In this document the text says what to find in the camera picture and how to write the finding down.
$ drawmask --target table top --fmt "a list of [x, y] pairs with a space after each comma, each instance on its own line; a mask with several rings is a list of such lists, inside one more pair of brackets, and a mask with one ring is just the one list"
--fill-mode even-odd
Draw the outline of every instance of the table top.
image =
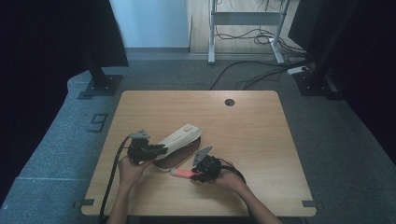
[[[234, 105], [226, 105], [231, 99]], [[112, 120], [85, 199], [85, 215], [98, 215], [120, 143], [145, 129], [157, 144], [183, 125], [203, 130], [200, 148], [232, 161], [255, 195], [278, 217], [311, 217], [315, 207], [290, 129], [275, 91], [126, 91]], [[190, 158], [180, 169], [192, 168]], [[105, 214], [109, 215], [119, 184], [115, 174]], [[226, 216], [248, 212], [234, 193], [207, 183], [171, 176], [154, 166], [131, 191], [129, 215]]]

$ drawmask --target metal stand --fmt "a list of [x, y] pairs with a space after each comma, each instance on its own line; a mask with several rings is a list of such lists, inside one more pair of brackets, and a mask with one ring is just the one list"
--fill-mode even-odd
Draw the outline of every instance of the metal stand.
[[335, 29], [329, 43], [326, 43], [323, 52], [318, 59], [317, 67], [313, 72], [294, 76], [301, 95], [327, 96], [331, 100], [343, 100], [342, 79], [330, 69], [334, 49], [338, 39], [347, 26], [353, 12], [360, 0], [354, 0], [346, 10], [340, 24]]
[[210, 10], [210, 37], [209, 37], [209, 64], [215, 63], [215, 26], [216, 25], [267, 25], [277, 26], [274, 38], [270, 38], [271, 48], [275, 54], [276, 61], [279, 64], [285, 63], [277, 42], [282, 31], [283, 22], [285, 21], [289, 2], [286, 0], [281, 12], [217, 12], [217, 0], [211, 1]]
[[84, 52], [83, 61], [92, 75], [92, 80], [87, 89], [79, 94], [78, 99], [91, 100], [93, 96], [113, 96], [122, 80], [122, 75], [106, 76], [88, 51]]

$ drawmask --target white wall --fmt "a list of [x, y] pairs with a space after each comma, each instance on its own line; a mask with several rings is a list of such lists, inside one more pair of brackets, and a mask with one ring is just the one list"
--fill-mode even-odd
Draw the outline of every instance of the white wall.
[[125, 48], [187, 48], [186, 0], [110, 0]]

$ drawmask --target metal frame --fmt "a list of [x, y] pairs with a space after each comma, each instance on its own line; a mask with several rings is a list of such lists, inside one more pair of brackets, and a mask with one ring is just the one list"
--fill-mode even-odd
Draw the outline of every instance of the metal frame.
[[211, 1], [210, 10], [210, 37], [208, 62], [215, 63], [215, 26], [216, 25], [269, 25], [277, 26], [274, 38], [270, 38], [271, 48], [279, 64], [285, 63], [278, 48], [277, 42], [285, 21], [289, 2], [286, 0], [281, 12], [217, 12], [217, 0]]

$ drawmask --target power strip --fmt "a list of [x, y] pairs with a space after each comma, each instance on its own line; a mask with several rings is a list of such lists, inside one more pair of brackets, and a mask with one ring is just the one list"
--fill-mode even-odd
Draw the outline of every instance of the power strip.
[[295, 67], [288, 70], [288, 75], [295, 75], [306, 71], [308, 71], [308, 68], [306, 66]]

